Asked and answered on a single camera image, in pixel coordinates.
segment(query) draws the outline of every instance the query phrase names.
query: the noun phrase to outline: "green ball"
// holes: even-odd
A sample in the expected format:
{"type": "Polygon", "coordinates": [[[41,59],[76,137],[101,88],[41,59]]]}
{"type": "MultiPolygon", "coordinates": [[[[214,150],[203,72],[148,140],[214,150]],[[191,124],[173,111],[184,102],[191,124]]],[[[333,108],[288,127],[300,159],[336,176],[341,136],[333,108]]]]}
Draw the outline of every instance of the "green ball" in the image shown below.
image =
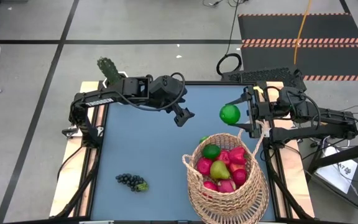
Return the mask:
{"type": "Polygon", "coordinates": [[[224,105],[219,112],[219,117],[226,124],[236,124],[240,120],[241,113],[236,105],[224,105]]]}
{"type": "Polygon", "coordinates": [[[200,139],[200,144],[205,140],[205,139],[208,139],[209,136],[204,136],[200,139]]]}

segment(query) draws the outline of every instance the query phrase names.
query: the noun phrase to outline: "basket handle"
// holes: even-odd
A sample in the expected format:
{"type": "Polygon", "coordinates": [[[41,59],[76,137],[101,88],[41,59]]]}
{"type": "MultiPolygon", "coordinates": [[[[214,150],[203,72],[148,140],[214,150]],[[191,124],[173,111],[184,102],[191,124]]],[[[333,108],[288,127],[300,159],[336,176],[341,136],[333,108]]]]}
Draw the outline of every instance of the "basket handle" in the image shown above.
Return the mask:
{"type": "MultiPolygon", "coordinates": [[[[255,155],[258,153],[259,150],[259,146],[262,143],[264,137],[265,137],[265,131],[266,131],[266,126],[265,123],[261,122],[261,121],[256,121],[257,124],[260,125],[260,127],[262,128],[262,134],[260,135],[260,138],[258,140],[258,143],[256,144],[255,150],[252,153],[252,157],[255,158],[255,155]]],[[[241,140],[241,135],[244,132],[244,130],[241,128],[239,131],[239,134],[237,135],[237,137],[241,140]]]]}
{"type": "Polygon", "coordinates": [[[192,173],[196,174],[197,177],[199,178],[199,180],[203,180],[203,175],[200,174],[196,169],[192,168],[189,163],[187,163],[186,161],[186,158],[189,158],[189,160],[191,159],[191,155],[187,155],[187,154],[184,154],[182,157],[181,157],[181,161],[182,163],[186,166],[186,168],[190,171],[192,171],[192,173]]]}

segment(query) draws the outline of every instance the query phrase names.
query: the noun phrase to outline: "wooden board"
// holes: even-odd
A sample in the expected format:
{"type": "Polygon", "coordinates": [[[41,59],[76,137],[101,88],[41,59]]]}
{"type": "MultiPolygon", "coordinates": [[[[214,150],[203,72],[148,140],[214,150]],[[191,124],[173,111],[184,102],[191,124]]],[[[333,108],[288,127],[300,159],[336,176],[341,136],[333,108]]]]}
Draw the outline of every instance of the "wooden board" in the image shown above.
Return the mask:
{"type": "MultiPolygon", "coordinates": [[[[93,91],[97,90],[99,82],[83,82],[81,86],[81,92],[84,91],[93,91]]],[[[267,82],[268,86],[275,86],[277,88],[282,88],[283,83],[281,82],[267,82]]],[[[268,90],[269,98],[271,101],[275,101],[278,98],[278,92],[273,89],[268,90]]],[[[96,125],[101,124],[102,115],[103,115],[103,106],[101,106],[96,125]]],[[[93,110],[89,110],[88,117],[91,119],[93,115],[93,110]]],[[[292,121],[283,121],[275,120],[276,127],[291,128],[292,121]]],[[[66,152],[63,160],[70,156],[81,144],[81,138],[75,137],[67,142],[66,152]]],[[[298,150],[298,145],[296,141],[290,141],[287,145],[298,150]]],[[[291,151],[290,149],[282,149],[280,151],[281,159],[283,162],[283,170],[285,174],[285,180],[287,187],[291,194],[295,197],[296,201],[302,206],[305,212],[312,217],[314,216],[313,207],[310,200],[309,189],[306,183],[305,175],[303,173],[303,164],[299,154],[291,151]]],[[[85,157],[85,148],[82,149],[62,170],[60,178],[57,184],[57,189],[55,192],[55,197],[53,199],[52,208],[50,215],[56,215],[60,212],[67,202],[71,199],[72,195],[78,188],[80,182],[81,171],[84,163],[85,157]]],[[[91,156],[88,170],[92,166],[93,156],[91,156]]],[[[275,159],[272,160],[274,168],[277,170],[277,165],[275,159]]],[[[285,217],[285,206],[283,202],[283,195],[280,189],[276,186],[277,198],[278,198],[278,207],[280,209],[280,214],[282,217],[285,217]]],[[[80,208],[80,215],[85,215],[86,208],[88,206],[88,196],[89,196],[89,186],[85,190],[83,195],[83,200],[80,208]]]]}

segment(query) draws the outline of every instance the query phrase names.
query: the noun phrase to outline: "white paper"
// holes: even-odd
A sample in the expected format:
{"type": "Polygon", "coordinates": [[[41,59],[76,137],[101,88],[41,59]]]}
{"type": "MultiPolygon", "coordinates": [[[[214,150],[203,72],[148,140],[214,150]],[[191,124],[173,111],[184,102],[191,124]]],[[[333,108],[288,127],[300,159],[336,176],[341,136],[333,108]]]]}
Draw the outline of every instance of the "white paper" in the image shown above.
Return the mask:
{"type": "MultiPolygon", "coordinates": [[[[330,156],[337,153],[337,150],[334,147],[328,147],[325,150],[324,156],[330,156]]],[[[333,164],[330,166],[319,168],[316,171],[316,174],[322,177],[324,180],[329,182],[331,185],[336,187],[337,189],[343,191],[345,194],[349,191],[349,187],[351,186],[351,180],[353,179],[354,173],[356,172],[357,163],[353,160],[348,160],[344,162],[340,162],[339,166],[337,164],[333,164]]]]}

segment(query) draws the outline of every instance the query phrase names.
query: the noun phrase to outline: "green lime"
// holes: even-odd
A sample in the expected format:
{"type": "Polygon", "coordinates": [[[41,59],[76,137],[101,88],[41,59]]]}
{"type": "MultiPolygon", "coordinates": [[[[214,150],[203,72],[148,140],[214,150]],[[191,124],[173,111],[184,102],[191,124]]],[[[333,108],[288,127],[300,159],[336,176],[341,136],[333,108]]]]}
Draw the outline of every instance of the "green lime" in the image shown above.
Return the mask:
{"type": "Polygon", "coordinates": [[[203,156],[207,159],[215,159],[221,153],[221,148],[215,144],[208,144],[203,149],[203,156]]]}
{"type": "Polygon", "coordinates": [[[224,105],[219,116],[226,124],[236,124],[240,120],[241,113],[236,105],[224,105]]]}
{"type": "Polygon", "coordinates": [[[209,136],[204,136],[200,139],[200,144],[205,140],[205,139],[208,139],[209,136]]]}

